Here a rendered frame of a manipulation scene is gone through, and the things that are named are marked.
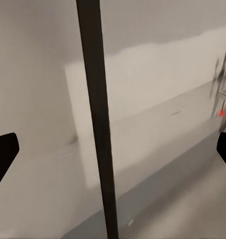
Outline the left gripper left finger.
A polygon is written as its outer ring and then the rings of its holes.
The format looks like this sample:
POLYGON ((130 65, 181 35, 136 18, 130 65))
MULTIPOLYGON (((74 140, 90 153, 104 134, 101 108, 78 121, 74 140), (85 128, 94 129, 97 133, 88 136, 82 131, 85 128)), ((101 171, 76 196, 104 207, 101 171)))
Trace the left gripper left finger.
POLYGON ((18 139, 14 132, 0 136, 0 182, 18 153, 18 139))

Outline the poster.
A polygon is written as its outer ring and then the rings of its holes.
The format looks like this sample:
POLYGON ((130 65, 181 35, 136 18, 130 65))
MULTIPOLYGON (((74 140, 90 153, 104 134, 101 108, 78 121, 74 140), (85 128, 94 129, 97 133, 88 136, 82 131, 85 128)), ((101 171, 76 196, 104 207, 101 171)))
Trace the poster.
POLYGON ((118 239, 100 0, 76 0, 108 239, 118 239))

